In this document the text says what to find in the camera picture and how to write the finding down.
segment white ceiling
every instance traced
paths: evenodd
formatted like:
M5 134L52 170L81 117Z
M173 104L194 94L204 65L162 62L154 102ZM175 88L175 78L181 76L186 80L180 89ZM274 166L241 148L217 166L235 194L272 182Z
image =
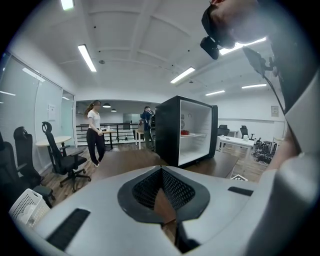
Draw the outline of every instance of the white ceiling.
M50 0L24 32L78 85L80 100L135 100L130 93L138 90L151 102L175 95L203 101L206 93L236 93L262 81L242 50L213 60L201 49L208 5L208 0L75 0L74 8L64 11L59 0ZM84 62L80 44L86 44L97 73ZM250 47L265 58L271 55L268 41ZM196 69L189 76L193 83L170 84L189 67ZM88 88L97 94L88 96Z

